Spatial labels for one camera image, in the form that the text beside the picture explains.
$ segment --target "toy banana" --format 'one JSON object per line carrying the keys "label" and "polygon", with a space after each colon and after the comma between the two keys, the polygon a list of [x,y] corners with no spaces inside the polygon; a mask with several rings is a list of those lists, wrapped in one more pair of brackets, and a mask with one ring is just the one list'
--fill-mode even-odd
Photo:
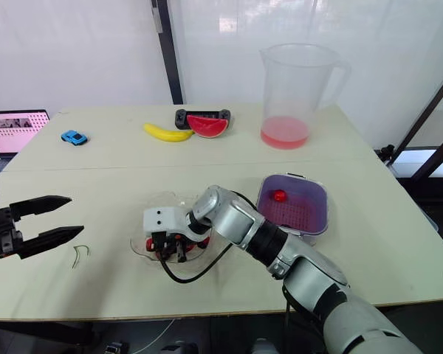
{"label": "toy banana", "polygon": [[183,142],[193,134],[193,131],[168,131],[151,123],[145,123],[143,128],[149,135],[165,142]]}

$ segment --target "toy car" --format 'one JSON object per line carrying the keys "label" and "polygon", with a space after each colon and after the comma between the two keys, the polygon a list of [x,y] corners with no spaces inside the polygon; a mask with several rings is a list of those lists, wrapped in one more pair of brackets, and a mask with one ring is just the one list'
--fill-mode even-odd
{"label": "toy car", "polygon": [[85,135],[79,134],[77,131],[67,131],[61,135],[61,139],[74,145],[85,144],[88,140]]}

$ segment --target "plastic pitcher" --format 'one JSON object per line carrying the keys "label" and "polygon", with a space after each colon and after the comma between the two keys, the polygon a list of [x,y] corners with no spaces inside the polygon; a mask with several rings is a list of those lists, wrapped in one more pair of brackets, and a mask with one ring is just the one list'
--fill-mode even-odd
{"label": "plastic pitcher", "polygon": [[[331,49],[314,44],[280,44],[261,50],[266,70],[261,138],[280,149],[295,149],[308,139],[319,106],[333,103],[351,68]],[[323,97],[335,68],[343,71],[330,98]]]}

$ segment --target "purple strainer basket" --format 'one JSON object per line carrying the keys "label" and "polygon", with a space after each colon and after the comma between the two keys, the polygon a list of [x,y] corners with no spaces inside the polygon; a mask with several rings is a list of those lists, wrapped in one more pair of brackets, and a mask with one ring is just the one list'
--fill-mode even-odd
{"label": "purple strainer basket", "polygon": [[[274,200],[274,191],[283,190],[287,199]],[[325,189],[303,177],[283,174],[266,177],[258,197],[258,211],[288,232],[300,235],[315,244],[328,226],[328,206]]]}

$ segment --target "laptop screen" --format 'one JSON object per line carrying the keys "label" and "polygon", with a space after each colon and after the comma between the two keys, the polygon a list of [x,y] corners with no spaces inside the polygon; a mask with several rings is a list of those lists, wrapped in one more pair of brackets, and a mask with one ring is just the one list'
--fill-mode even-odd
{"label": "laptop screen", "polygon": [[0,112],[0,157],[19,153],[48,122],[45,110]]}

